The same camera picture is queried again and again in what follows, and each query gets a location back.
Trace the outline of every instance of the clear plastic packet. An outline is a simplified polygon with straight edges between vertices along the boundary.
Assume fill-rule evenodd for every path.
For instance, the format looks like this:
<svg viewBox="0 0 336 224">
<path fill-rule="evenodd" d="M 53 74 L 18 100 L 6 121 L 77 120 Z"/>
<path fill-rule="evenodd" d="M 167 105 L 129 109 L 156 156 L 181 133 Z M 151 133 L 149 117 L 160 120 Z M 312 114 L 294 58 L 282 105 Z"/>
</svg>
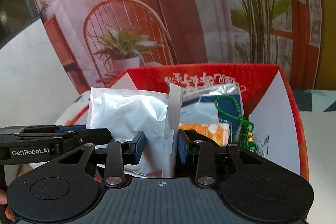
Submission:
<svg viewBox="0 0 336 224">
<path fill-rule="evenodd" d="M 194 129 L 220 146 L 234 142 L 241 123 L 216 109 L 215 100 L 219 95 L 232 95 L 239 106 L 237 109 L 230 98 L 220 98 L 218 106 L 221 110 L 234 116 L 238 116 L 239 111 L 244 113 L 238 83 L 192 87 L 184 89 L 179 128 Z"/>
<path fill-rule="evenodd" d="M 146 145 L 140 163 L 125 165 L 125 173 L 173 177 L 181 98 L 182 89 L 174 84 L 169 94 L 92 88 L 86 128 L 107 128 L 116 141 L 130 141 L 143 131 Z"/>
</svg>

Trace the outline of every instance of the orange chair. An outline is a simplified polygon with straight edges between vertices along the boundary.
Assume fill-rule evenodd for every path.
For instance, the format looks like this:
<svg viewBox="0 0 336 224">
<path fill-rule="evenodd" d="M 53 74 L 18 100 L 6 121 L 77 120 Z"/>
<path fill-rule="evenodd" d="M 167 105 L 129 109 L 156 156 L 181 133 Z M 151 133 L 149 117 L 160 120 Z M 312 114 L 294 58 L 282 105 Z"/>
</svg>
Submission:
<svg viewBox="0 0 336 224">
<path fill-rule="evenodd" d="M 112 60 L 103 60 L 94 53 L 102 48 L 97 36 L 106 34 L 106 26 L 115 30 L 131 29 L 147 35 L 149 40 L 162 47 L 150 47 L 150 51 L 142 54 L 145 65 L 173 65 L 169 47 L 171 43 L 168 31 L 158 14 L 140 0 L 104 0 L 96 5 L 84 22 L 84 39 L 92 61 L 97 69 L 97 83 L 109 83 L 120 73 L 113 68 Z"/>
</svg>

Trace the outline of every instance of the green tassel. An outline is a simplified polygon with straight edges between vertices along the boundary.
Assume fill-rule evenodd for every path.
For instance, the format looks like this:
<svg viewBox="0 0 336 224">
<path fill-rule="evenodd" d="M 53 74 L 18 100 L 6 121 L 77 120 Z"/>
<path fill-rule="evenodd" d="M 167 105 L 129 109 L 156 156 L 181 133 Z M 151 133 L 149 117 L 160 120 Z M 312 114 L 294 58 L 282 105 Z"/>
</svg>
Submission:
<svg viewBox="0 0 336 224">
<path fill-rule="evenodd" d="M 236 105 L 239 116 L 237 117 L 237 116 L 234 116 L 230 113 L 227 113 L 227 112 L 221 110 L 218 106 L 218 100 L 220 98 L 230 98 L 231 100 L 233 100 L 235 105 Z M 242 117 L 242 114 L 241 114 L 241 111 L 240 111 L 240 108 L 239 108 L 239 105 L 238 105 L 238 102 L 237 102 L 236 98 L 234 98 L 232 95 L 219 95 L 219 96 L 216 97 L 215 106 L 216 106 L 216 109 L 221 114 L 241 122 L 242 127 L 241 127 L 241 131 L 240 131 L 240 137 L 239 137 L 239 140 L 236 141 L 236 143 L 239 144 L 240 146 L 246 148 L 247 150 L 250 150 L 250 151 L 264 157 L 264 151 L 263 151 L 262 144 L 259 142 L 261 144 L 261 146 L 259 146 L 254 142 L 254 138 L 253 138 L 253 134 L 252 134 L 252 131 L 254 129 L 254 124 L 252 122 L 250 122 L 248 119 L 245 119 L 244 117 Z"/>
</svg>

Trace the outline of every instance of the white foil bag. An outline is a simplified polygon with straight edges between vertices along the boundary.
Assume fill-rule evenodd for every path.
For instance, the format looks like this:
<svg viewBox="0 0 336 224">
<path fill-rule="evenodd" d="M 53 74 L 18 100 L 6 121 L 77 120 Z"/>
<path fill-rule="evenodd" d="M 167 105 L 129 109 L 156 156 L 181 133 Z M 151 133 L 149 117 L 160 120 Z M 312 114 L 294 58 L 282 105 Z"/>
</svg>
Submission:
<svg viewBox="0 0 336 224">
<path fill-rule="evenodd" d="M 147 90 L 92 88 L 86 128 L 107 128 L 114 140 L 130 141 L 139 130 L 146 145 L 138 165 L 125 165 L 136 177 L 174 176 L 181 87 L 171 84 L 169 94 Z"/>
</svg>

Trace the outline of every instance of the white marble surface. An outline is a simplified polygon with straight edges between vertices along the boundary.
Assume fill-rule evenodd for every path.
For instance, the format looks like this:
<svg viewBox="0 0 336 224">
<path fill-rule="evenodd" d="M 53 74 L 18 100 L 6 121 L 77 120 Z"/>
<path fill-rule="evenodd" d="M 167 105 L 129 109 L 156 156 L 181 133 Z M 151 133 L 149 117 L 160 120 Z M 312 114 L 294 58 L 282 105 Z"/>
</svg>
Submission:
<svg viewBox="0 0 336 224">
<path fill-rule="evenodd" d="M 306 138 L 314 203 L 309 224 L 336 223 L 336 112 L 300 112 Z"/>
<path fill-rule="evenodd" d="M 0 49 L 0 127 L 53 123 L 77 97 L 41 20 Z"/>
</svg>

